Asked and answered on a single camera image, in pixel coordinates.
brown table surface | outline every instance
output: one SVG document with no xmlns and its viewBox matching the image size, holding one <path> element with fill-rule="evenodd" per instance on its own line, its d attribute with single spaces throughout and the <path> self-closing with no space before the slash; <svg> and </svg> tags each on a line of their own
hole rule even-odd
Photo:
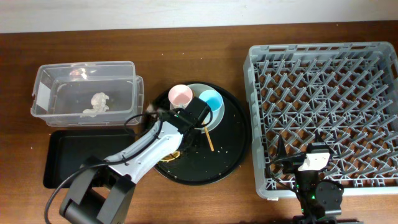
<svg viewBox="0 0 398 224">
<path fill-rule="evenodd" d="M 397 48 L 398 21 L 0 34 L 0 223 L 43 223 L 53 192 L 42 180 L 55 129 L 29 112 L 43 64 L 128 60 L 144 79 L 145 106 L 174 84 L 198 80 L 225 88 L 248 108 L 242 67 L 252 45 L 365 41 Z M 50 209 L 53 223 L 66 222 L 58 214 L 66 192 Z M 345 197 L 340 218 L 396 223 L 397 208 L 396 195 Z M 126 223 L 272 223 L 300 213 L 294 198 L 257 195 L 248 153 L 229 177 L 205 186 L 177 184 L 152 169 L 136 187 Z"/>
</svg>

pink object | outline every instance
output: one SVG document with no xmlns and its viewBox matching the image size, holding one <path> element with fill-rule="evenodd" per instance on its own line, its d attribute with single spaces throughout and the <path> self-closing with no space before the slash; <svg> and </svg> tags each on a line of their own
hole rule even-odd
<svg viewBox="0 0 398 224">
<path fill-rule="evenodd" d="M 169 100 L 174 108 L 186 108 L 192 98 L 192 90 L 186 85 L 173 86 L 169 91 Z"/>
</svg>

clear plastic bin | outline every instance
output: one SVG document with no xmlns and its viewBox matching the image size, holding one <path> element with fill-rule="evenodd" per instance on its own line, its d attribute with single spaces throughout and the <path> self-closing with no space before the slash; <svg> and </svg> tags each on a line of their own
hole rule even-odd
<svg viewBox="0 0 398 224">
<path fill-rule="evenodd" d="M 96 93 L 109 96 L 103 113 L 92 109 Z M 83 62 L 43 65 L 33 89 L 30 113 L 49 126 L 112 126 L 142 113 L 144 82 L 132 62 Z M 138 124 L 140 118 L 129 124 Z"/>
</svg>

black plate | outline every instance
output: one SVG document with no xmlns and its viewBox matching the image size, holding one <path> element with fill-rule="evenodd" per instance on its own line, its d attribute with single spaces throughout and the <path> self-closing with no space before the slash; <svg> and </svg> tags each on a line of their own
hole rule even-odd
<svg viewBox="0 0 398 224">
<path fill-rule="evenodd" d="M 123 129 L 65 130 L 52 133 L 45 165 L 44 187 L 57 188 L 90 156 L 104 159 L 134 142 Z"/>
<path fill-rule="evenodd" d="M 168 179 L 186 185 L 210 184 L 226 177 L 240 164 L 251 142 L 248 116 L 239 101 L 216 85 L 201 84 L 213 87 L 224 100 L 224 117 L 221 123 L 210 131 L 215 151 L 211 152 L 205 134 L 197 134 L 192 145 L 181 157 L 170 162 L 159 162 L 155 166 L 156 170 Z M 168 92 L 169 90 L 165 91 L 154 101 L 157 107 L 169 109 Z"/>
</svg>

dish rack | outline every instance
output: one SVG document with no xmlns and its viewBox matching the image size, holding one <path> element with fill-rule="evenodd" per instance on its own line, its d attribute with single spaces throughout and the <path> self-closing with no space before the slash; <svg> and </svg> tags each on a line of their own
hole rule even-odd
<svg viewBox="0 0 398 224">
<path fill-rule="evenodd" d="M 335 155 L 321 178 L 345 195 L 398 194 L 398 60 L 387 42 L 257 45 L 244 63 L 256 190 L 295 197 L 266 176 L 281 134 L 288 153 L 315 131 Z M 276 172 L 294 186 L 294 175 Z"/>
</svg>

